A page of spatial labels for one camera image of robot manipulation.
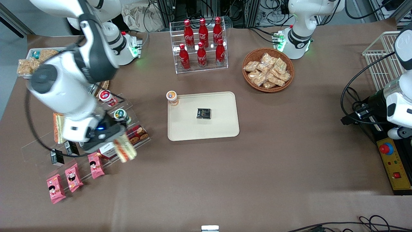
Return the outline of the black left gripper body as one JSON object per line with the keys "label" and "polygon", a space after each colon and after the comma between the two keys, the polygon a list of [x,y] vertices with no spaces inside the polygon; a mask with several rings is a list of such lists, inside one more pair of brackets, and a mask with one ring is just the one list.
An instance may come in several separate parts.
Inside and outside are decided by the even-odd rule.
{"label": "black left gripper body", "polygon": [[376,92],[365,98],[367,117],[375,117],[378,121],[387,121],[387,103],[383,92]]}

